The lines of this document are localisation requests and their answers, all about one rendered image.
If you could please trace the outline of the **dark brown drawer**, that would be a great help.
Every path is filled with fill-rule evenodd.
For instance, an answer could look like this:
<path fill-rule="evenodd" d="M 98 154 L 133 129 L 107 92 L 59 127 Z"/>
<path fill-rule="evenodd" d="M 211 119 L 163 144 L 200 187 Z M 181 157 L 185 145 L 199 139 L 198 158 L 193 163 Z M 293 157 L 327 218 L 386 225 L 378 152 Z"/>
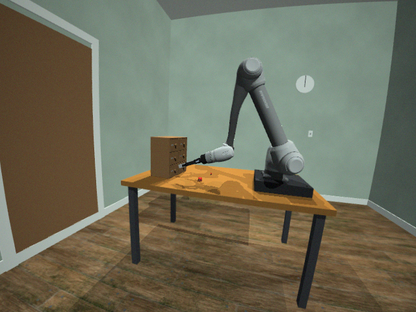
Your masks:
<path fill-rule="evenodd" d="M 171 138 L 170 139 L 170 151 L 179 150 L 179 139 Z"/>
<path fill-rule="evenodd" d="M 187 148 L 187 139 L 186 138 L 180 138 L 179 139 L 179 149 L 186 149 Z"/>
<path fill-rule="evenodd" d="M 182 161 L 182 162 L 179 162 L 179 164 L 183 164 L 185 162 L 186 161 Z M 186 170 L 186 167 L 179 168 L 179 173 L 184 172 L 185 170 Z"/>
<path fill-rule="evenodd" d="M 170 164 L 179 162 L 179 151 L 170 152 Z"/>
<path fill-rule="evenodd" d="M 187 159 L 187 150 L 179 150 L 179 162 Z"/>
<path fill-rule="evenodd" d="M 178 174 L 178 164 L 179 163 L 170 165 L 170 177 Z"/>

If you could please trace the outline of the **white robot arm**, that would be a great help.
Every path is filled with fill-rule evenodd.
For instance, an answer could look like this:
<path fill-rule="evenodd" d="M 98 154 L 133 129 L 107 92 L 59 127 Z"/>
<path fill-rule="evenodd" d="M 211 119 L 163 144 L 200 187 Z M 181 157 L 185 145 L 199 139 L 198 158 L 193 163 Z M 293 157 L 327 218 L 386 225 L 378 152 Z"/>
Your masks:
<path fill-rule="evenodd" d="M 304 168 L 304 158 L 294 143 L 287 140 L 270 96 L 265 88 L 263 65 L 255 57 L 250 57 L 242 61 L 237 70 L 229 119 L 228 138 L 222 144 L 221 148 L 205 153 L 205 160 L 209 164 L 227 161 L 234 156 L 233 141 L 237 120 L 241 106 L 248 93 L 252 98 L 271 143 L 266 153 L 265 171 L 261 172 L 263 178 L 289 181 L 285 175 L 293 176 L 301 172 Z"/>

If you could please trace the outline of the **small brown chest of drawers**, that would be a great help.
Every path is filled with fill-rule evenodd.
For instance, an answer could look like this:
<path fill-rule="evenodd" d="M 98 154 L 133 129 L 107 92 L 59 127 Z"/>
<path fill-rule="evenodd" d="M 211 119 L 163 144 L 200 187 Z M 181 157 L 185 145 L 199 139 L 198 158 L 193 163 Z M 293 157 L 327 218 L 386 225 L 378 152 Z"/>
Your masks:
<path fill-rule="evenodd" d="M 151 136 L 151 176 L 171 178 L 170 139 Z"/>

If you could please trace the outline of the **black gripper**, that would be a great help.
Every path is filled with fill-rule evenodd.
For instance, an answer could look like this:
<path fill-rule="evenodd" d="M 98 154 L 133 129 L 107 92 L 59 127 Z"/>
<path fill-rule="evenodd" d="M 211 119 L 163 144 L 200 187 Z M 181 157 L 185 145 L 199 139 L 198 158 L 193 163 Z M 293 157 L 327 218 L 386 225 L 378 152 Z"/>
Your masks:
<path fill-rule="evenodd" d="M 185 162 L 183 164 L 179 164 L 179 168 L 185 167 L 185 166 L 190 166 L 192 164 L 198 164 L 198 163 L 202 163 L 202 164 L 207 164 L 206 160 L 205 160 L 205 154 L 201 155 L 200 158 L 192 160 L 192 161 L 188 161 Z"/>

